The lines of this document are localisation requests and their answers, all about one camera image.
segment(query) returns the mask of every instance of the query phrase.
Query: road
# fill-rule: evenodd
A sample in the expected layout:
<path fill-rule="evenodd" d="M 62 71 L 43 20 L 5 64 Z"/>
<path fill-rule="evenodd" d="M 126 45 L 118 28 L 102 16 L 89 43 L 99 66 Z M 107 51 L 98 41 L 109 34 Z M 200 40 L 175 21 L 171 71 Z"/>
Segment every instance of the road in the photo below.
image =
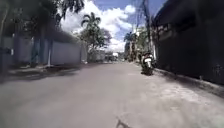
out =
<path fill-rule="evenodd" d="M 224 100 L 129 63 L 0 86 L 0 128 L 223 128 Z"/>

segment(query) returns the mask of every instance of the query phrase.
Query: dark building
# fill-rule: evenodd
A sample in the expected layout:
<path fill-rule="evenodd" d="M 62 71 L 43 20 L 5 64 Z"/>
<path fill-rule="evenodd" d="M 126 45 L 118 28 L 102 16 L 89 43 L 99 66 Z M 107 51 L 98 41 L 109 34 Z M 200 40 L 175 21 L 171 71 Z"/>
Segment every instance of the dark building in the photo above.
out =
<path fill-rule="evenodd" d="M 159 68 L 224 84 L 224 1 L 168 0 L 152 25 Z"/>

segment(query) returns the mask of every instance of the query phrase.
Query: curb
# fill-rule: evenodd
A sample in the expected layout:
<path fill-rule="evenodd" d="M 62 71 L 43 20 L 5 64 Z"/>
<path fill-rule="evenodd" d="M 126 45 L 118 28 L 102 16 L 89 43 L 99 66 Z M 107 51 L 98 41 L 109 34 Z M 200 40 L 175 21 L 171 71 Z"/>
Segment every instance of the curb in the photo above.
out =
<path fill-rule="evenodd" d="M 183 75 L 175 75 L 171 72 L 161 70 L 161 69 L 154 69 L 154 71 L 161 75 L 171 77 L 172 79 L 175 79 L 177 81 L 182 81 L 184 83 L 191 84 L 195 87 L 201 88 L 203 90 L 206 90 L 210 93 L 213 93 L 215 95 L 218 95 L 218 96 L 224 98 L 224 87 L 222 87 L 221 85 L 213 84 L 213 83 L 203 81 L 203 80 L 190 78 L 190 77 L 183 76 Z"/>

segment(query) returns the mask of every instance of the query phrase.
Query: pole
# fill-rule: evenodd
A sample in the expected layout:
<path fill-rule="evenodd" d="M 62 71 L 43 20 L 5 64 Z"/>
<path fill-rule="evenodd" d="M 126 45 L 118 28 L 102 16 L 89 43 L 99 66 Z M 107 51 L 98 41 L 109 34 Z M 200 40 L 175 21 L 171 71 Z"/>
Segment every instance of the pole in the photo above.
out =
<path fill-rule="evenodd" d="M 143 0 L 143 11 L 145 15 L 146 20 L 146 29 L 147 29 L 147 35 L 148 35 L 148 51 L 150 51 L 151 45 L 151 32 L 150 32 L 150 11 L 149 11 L 149 0 Z"/>

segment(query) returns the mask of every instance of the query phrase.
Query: blue sky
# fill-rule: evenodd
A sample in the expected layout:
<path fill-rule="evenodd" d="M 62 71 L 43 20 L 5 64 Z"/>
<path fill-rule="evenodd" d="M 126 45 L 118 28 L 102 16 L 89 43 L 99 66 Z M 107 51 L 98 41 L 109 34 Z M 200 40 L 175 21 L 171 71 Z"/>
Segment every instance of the blue sky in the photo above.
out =
<path fill-rule="evenodd" d="M 84 28 L 80 26 L 84 14 L 94 12 L 101 18 L 100 27 L 108 30 L 111 35 L 111 44 L 108 50 L 123 51 L 125 42 L 123 37 L 132 31 L 136 23 L 136 11 L 141 0 L 85 0 L 85 8 L 79 13 L 67 13 L 62 21 L 62 28 L 71 33 L 78 33 Z M 165 0 L 149 0 L 150 12 L 156 14 Z"/>

